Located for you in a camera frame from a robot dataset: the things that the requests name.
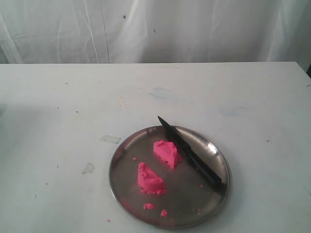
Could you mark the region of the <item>pink crumb front left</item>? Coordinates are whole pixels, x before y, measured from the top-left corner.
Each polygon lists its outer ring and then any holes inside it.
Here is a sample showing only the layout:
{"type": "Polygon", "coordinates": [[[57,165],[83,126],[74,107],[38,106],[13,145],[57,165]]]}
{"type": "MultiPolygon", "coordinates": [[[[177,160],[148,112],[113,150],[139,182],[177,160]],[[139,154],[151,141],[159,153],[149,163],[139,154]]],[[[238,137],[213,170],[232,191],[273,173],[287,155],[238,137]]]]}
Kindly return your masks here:
{"type": "Polygon", "coordinates": [[[155,205],[152,204],[152,203],[145,203],[144,206],[143,206],[144,210],[152,210],[154,208],[155,208],[155,205]]]}

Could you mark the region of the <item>clear tape piece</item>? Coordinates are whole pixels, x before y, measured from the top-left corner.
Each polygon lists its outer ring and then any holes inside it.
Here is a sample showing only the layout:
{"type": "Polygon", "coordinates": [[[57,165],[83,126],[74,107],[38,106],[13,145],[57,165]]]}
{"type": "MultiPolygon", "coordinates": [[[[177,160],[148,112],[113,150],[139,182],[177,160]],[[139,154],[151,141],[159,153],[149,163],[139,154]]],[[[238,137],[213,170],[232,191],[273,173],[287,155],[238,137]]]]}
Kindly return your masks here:
{"type": "Polygon", "coordinates": [[[86,167],[84,168],[82,175],[92,174],[94,169],[95,169],[95,166],[92,163],[88,163],[86,167]]]}
{"type": "Polygon", "coordinates": [[[110,136],[110,135],[105,135],[102,138],[100,138],[100,141],[112,143],[112,144],[118,144],[121,141],[121,138],[110,136]]]}

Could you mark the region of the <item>pink dough cut piece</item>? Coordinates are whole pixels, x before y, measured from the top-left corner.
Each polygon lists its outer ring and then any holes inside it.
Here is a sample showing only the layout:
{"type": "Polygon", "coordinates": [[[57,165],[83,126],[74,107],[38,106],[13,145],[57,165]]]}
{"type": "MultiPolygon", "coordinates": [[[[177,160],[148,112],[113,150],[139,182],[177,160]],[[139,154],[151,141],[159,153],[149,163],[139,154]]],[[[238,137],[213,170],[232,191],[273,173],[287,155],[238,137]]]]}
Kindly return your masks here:
{"type": "Polygon", "coordinates": [[[178,153],[177,147],[173,142],[164,140],[154,142],[153,151],[165,162],[171,169],[175,169],[177,164],[182,161],[181,155],[178,153]]]}

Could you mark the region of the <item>pink crumb front middle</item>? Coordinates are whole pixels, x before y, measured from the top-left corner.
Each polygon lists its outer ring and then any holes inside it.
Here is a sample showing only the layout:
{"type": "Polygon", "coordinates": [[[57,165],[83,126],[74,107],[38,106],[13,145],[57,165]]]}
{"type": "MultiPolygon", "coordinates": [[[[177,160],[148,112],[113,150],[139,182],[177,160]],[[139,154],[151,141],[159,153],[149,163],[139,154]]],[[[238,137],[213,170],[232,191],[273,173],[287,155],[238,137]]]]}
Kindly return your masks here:
{"type": "Polygon", "coordinates": [[[168,211],[165,210],[165,209],[163,209],[163,210],[161,211],[160,216],[166,218],[166,217],[167,217],[167,214],[168,214],[168,211]]]}

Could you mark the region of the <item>clear tape piece upper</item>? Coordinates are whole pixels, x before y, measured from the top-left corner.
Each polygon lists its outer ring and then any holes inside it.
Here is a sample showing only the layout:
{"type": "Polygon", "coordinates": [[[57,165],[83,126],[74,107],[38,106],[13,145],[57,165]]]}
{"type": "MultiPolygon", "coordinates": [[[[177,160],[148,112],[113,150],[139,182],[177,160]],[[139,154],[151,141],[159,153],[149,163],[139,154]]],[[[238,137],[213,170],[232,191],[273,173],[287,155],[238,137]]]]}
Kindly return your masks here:
{"type": "Polygon", "coordinates": [[[112,143],[112,144],[118,144],[121,141],[121,138],[110,136],[110,135],[105,135],[102,138],[100,138],[100,141],[112,143]]]}

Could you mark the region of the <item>clear tape piece lower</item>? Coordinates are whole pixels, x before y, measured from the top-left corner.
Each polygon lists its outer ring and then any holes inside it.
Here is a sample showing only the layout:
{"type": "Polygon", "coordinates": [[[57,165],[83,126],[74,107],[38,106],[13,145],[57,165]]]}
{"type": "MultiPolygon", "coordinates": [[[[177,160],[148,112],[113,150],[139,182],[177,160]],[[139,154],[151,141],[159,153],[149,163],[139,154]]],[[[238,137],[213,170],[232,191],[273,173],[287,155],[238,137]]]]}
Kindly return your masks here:
{"type": "Polygon", "coordinates": [[[84,168],[82,175],[92,174],[94,169],[95,169],[95,166],[92,163],[88,163],[86,167],[84,168]]]}

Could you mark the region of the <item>round steel plate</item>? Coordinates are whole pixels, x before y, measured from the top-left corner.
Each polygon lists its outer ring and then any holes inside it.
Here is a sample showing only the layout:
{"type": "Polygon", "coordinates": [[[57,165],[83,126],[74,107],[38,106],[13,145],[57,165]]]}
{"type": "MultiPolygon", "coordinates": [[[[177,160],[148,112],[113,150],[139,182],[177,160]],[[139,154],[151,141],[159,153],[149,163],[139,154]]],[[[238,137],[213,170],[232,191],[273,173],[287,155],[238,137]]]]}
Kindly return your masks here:
{"type": "Polygon", "coordinates": [[[220,210],[229,192],[229,166],[219,149],[193,130],[183,127],[177,130],[220,176],[225,184],[223,191],[214,190],[186,155],[171,169],[154,154],[154,142],[170,139],[162,126],[152,126],[129,136],[118,146],[110,163],[109,183],[115,200],[135,220],[157,228],[183,229],[200,224],[220,210]],[[141,192],[138,185],[141,162],[164,180],[166,194],[141,192]],[[145,203],[152,203],[155,208],[144,210],[145,203]],[[168,211],[166,218],[160,216],[163,209],[168,211]]]}

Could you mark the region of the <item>white backdrop curtain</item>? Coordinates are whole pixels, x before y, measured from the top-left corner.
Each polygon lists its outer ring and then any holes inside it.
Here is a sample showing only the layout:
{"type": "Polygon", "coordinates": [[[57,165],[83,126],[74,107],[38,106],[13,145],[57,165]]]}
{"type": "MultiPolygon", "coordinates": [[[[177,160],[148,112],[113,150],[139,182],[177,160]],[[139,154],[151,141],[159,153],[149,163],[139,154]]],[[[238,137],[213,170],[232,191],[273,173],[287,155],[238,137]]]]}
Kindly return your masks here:
{"type": "Polygon", "coordinates": [[[3,0],[3,63],[311,61],[308,0],[3,0]]]}

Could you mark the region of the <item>black kitchen knife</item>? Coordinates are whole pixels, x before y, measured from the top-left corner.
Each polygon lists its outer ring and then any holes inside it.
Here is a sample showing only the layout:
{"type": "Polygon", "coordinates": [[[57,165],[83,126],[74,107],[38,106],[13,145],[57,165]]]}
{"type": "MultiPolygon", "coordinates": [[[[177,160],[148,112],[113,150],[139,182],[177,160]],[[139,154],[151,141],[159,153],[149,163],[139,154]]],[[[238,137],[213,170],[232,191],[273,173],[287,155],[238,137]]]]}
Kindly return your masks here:
{"type": "Polygon", "coordinates": [[[225,184],[216,172],[207,165],[191,148],[190,144],[181,136],[179,131],[167,123],[163,118],[157,116],[164,130],[172,138],[176,146],[191,160],[201,175],[207,180],[214,190],[223,191],[225,184]]]}

